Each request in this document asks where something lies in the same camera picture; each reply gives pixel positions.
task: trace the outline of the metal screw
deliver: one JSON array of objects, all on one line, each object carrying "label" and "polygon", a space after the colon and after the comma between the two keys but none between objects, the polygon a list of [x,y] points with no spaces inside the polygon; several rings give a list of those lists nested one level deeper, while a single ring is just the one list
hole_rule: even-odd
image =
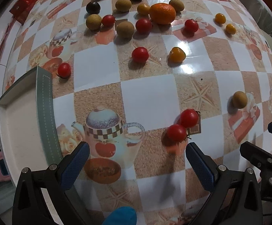
[{"label": "metal screw", "polygon": [[22,169],[22,173],[27,173],[29,171],[29,168],[28,167],[24,167],[23,169]]},{"label": "metal screw", "polygon": [[57,165],[56,165],[56,164],[50,165],[50,170],[56,170],[56,168],[57,168]]},{"label": "metal screw", "polygon": [[249,168],[247,169],[247,172],[248,172],[249,174],[253,174],[253,169],[249,167]]},{"label": "metal screw", "polygon": [[221,171],[225,171],[226,170],[226,166],[225,165],[219,165],[218,168]]},{"label": "metal screw", "polygon": [[271,184],[272,184],[272,178],[269,178],[269,183],[271,183]]}]

